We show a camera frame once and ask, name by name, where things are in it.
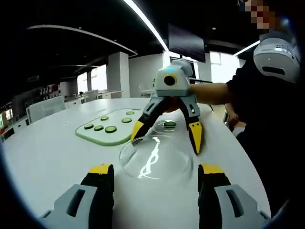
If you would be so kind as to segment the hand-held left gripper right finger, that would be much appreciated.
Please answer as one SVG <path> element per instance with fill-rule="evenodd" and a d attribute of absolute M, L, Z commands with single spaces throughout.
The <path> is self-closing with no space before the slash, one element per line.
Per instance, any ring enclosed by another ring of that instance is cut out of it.
<path fill-rule="evenodd" d="M 239 185 L 232 185 L 219 167 L 198 166 L 200 229 L 262 229 L 271 218 Z"/>

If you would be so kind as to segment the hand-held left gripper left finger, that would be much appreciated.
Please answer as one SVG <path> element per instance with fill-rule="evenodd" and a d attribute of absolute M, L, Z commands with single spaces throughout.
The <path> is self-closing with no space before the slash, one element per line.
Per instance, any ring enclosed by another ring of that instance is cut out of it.
<path fill-rule="evenodd" d="M 53 210 L 39 221 L 47 229 L 111 229 L 113 193 L 113 165 L 98 165 L 55 200 Z"/>

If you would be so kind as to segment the person's right hand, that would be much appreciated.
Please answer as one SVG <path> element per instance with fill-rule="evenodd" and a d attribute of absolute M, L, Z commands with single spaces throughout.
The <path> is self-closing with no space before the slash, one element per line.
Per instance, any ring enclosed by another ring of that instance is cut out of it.
<path fill-rule="evenodd" d="M 180 109 L 180 99 L 178 97 L 170 97 L 164 112 L 171 113 L 178 109 Z"/>

